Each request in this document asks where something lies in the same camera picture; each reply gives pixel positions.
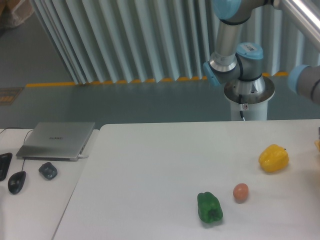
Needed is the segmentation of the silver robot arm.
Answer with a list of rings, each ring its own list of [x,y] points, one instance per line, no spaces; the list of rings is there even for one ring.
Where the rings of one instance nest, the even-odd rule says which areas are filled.
[[[281,10],[316,47],[320,48],[320,10],[310,0],[215,0],[219,19],[216,46],[204,73],[213,86],[224,86],[233,121],[265,121],[275,85],[263,76],[264,53],[260,45],[240,42],[243,24],[263,6]]]

